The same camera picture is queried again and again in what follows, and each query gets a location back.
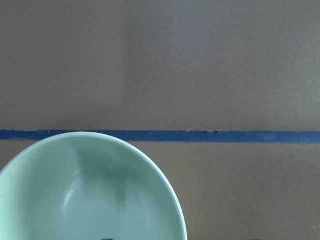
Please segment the light green bowl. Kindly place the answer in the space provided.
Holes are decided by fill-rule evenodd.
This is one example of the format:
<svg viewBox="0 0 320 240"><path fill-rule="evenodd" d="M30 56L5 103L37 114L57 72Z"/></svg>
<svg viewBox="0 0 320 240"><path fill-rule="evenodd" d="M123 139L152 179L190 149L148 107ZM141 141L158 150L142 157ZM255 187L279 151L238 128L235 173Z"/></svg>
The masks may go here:
<svg viewBox="0 0 320 240"><path fill-rule="evenodd" d="M41 140L0 173L3 240L186 240L173 187L118 138L71 132Z"/></svg>

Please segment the horizontal blue tape strip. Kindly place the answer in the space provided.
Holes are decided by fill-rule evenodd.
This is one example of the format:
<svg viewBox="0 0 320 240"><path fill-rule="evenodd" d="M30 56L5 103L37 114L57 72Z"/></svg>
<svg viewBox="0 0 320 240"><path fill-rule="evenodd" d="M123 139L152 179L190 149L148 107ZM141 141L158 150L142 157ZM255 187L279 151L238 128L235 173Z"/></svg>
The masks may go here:
<svg viewBox="0 0 320 240"><path fill-rule="evenodd" d="M319 144L319 131L88 130L126 142Z"/></svg>

